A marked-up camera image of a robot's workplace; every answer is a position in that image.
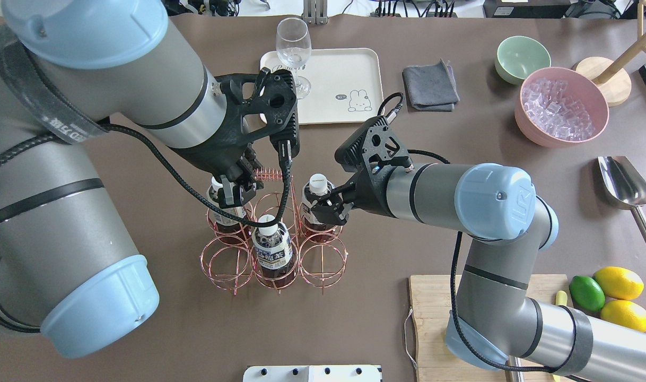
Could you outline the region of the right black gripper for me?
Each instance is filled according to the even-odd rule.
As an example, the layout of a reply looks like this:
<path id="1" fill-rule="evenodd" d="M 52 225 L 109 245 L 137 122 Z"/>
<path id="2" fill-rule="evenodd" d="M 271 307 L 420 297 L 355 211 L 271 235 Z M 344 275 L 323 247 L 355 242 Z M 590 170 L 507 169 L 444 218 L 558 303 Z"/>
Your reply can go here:
<path id="1" fill-rule="evenodd" d="M 311 212 L 320 223 L 347 225 L 350 209 L 393 218 L 389 210 L 387 189 L 395 167 L 384 166 L 373 173 L 365 166 L 359 167 L 346 183 L 333 188 L 330 193 L 318 196 L 313 201 Z"/>

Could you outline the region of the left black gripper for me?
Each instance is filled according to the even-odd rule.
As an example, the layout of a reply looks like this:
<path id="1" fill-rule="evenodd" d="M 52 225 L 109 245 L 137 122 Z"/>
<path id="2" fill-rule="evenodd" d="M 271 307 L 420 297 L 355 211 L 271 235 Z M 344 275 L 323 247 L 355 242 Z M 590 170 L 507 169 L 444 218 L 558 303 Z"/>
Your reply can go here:
<path id="1" fill-rule="evenodd" d="M 223 209 L 245 205 L 264 187 L 257 179 L 257 173 L 263 169 L 257 152 L 252 143 L 240 143 L 248 132 L 247 121 L 241 119 L 231 126 L 222 123 L 212 137 L 194 147 L 171 148 L 197 169 L 219 178 L 223 187 L 218 191 L 221 194 L 218 198 Z"/>

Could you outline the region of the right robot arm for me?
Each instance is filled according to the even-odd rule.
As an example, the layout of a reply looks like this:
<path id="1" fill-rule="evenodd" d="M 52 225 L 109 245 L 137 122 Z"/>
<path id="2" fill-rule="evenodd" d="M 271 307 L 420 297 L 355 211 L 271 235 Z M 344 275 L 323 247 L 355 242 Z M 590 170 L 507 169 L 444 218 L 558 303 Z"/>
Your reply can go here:
<path id="1" fill-rule="evenodd" d="M 553 244 L 558 220 L 522 169 L 495 163 L 420 163 L 359 168 L 347 184 L 313 201 L 322 223 L 344 225 L 360 209 L 449 228 L 473 238 L 452 320 L 488 346 L 467 349 L 536 363 L 533 371 L 591 381 L 646 381 L 646 334 L 527 296 L 539 251 Z"/>

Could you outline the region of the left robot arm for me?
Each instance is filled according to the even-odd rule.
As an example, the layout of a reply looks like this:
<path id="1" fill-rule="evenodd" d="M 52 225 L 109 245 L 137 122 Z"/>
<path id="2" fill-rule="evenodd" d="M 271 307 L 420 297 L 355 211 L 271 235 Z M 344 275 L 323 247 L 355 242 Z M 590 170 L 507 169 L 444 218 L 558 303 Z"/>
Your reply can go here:
<path id="1" fill-rule="evenodd" d="M 233 101 L 160 1 L 3 1 L 0 338 L 67 358 L 114 343 L 160 295 L 83 143 L 121 113 L 202 171 L 243 181 Z"/>

